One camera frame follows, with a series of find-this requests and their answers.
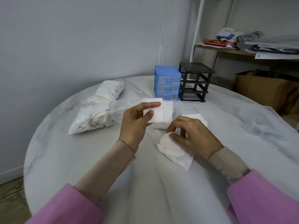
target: right hand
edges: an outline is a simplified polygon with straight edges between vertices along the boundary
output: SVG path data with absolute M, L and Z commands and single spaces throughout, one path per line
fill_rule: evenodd
M 181 128 L 181 134 L 172 133 L 170 138 L 205 160 L 209 160 L 215 152 L 223 148 L 222 143 L 198 119 L 178 116 L 167 128 L 166 133 L 175 132 L 176 128 Z

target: round table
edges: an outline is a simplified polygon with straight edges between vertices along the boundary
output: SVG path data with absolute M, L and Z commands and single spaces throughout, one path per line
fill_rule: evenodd
M 119 99 L 153 98 L 154 76 L 119 79 L 126 89 Z M 76 181 L 118 139 L 120 124 L 67 135 L 79 109 L 79 101 L 91 96 L 99 85 L 66 99 L 43 120 L 33 135 L 24 164 L 24 187 L 35 214 L 66 183 Z M 205 103 L 184 103 L 183 114 L 201 113 L 208 128 L 238 154 L 250 168 L 299 201 L 299 165 L 270 143 L 247 132 L 239 108 L 254 101 L 224 88 L 210 85 Z M 157 149 L 158 137 L 148 128 L 136 160 L 116 180 L 103 200 L 104 223 L 238 223 L 227 211 L 229 186 L 207 162 L 195 158 L 187 171 Z

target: floor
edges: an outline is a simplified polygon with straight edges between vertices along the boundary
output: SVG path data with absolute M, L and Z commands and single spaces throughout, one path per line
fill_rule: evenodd
M 0 185 L 0 224 L 23 224 L 30 217 L 23 177 Z

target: hand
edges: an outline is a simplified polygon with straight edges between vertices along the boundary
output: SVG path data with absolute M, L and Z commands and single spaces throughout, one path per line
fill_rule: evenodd
M 152 119 L 154 111 L 150 110 L 143 116 L 143 110 L 147 108 L 159 107 L 161 102 L 141 103 L 129 108 L 123 113 L 121 124 L 121 134 L 119 140 L 124 142 L 129 148 L 136 153 L 138 146 L 145 135 L 147 122 Z
M 198 119 L 178 116 L 167 128 L 167 133 L 175 132 L 181 128 L 181 134 L 170 134 L 170 138 L 178 144 L 191 149 L 195 155 L 209 160 L 211 156 L 223 148 L 221 142 Z

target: beige sleeve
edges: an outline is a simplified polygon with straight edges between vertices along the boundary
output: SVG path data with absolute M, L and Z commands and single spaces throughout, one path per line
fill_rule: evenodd
M 250 172 L 246 163 L 227 147 L 215 152 L 208 161 L 220 171 L 229 183 L 234 183 Z
M 131 149 L 117 140 L 114 146 L 79 179 L 75 188 L 93 202 L 98 203 L 135 158 Z

